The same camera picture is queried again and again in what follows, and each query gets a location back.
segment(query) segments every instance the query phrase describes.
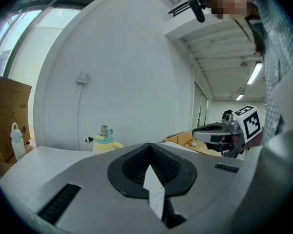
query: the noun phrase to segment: black slot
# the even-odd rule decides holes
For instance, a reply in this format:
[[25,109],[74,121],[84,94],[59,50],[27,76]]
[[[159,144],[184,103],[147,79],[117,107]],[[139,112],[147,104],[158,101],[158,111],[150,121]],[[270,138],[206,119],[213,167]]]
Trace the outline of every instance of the black slot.
[[239,168],[238,167],[234,167],[234,166],[228,166],[228,165],[224,165],[224,164],[217,164],[215,165],[215,168],[218,168],[220,170],[224,170],[227,172],[231,172],[231,173],[237,173]]
[[65,185],[58,194],[38,213],[38,216],[49,222],[55,224],[60,218],[70,202],[80,190],[78,185]]

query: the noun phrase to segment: plaid shirt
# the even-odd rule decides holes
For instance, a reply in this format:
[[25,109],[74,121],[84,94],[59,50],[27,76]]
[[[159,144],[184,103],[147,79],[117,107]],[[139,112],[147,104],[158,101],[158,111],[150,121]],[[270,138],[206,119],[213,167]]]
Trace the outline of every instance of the plaid shirt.
[[283,122],[272,100],[272,91],[293,67],[293,23],[276,0],[256,0],[261,20],[250,20],[265,45],[263,66],[266,75],[266,123],[261,145],[265,145]]

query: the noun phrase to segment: white wall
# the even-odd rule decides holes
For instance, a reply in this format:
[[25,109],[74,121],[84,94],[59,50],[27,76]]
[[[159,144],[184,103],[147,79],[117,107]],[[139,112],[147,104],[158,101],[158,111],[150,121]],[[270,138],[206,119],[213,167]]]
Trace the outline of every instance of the white wall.
[[226,110],[232,110],[232,111],[236,112],[239,109],[241,109],[247,105],[257,107],[257,110],[258,110],[257,112],[258,112],[260,124],[261,124],[261,126],[264,126],[265,119],[266,119],[265,103],[263,103],[263,102],[247,102],[247,101],[220,101],[220,100],[213,100],[212,101],[209,121],[207,122],[207,124],[220,122],[222,115]]
[[62,29],[36,27],[25,39],[11,67],[9,78],[32,86],[28,100],[28,123],[33,125],[34,94],[38,76],[52,44]]
[[[169,7],[161,0],[97,0],[53,44],[40,73],[34,107],[38,145],[91,150],[85,138],[102,124],[124,145],[161,141],[189,128],[190,64],[163,35]],[[74,120],[79,71],[83,88]]]

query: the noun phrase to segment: small bottle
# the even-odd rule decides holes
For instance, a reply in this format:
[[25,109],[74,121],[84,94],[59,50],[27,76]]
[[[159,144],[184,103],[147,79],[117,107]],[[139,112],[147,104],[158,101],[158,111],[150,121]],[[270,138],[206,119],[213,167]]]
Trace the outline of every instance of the small bottle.
[[24,140],[21,137],[21,132],[19,130],[17,123],[15,122],[12,124],[10,137],[15,158],[16,160],[19,160],[26,154],[26,150]]

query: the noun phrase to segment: white plastic bottle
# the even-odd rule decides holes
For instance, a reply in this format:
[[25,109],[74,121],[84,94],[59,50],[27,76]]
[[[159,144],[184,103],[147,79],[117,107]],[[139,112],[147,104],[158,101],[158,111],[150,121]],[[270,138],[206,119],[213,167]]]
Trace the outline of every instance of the white plastic bottle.
[[21,137],[21,132],[19,130],[17,123],[15,122],[12,124],[10,137],[11,137],[11,143],[12,143],[15,158],[16,160],[19,160],[26,154],[26,150],[25,150],[24,140]]

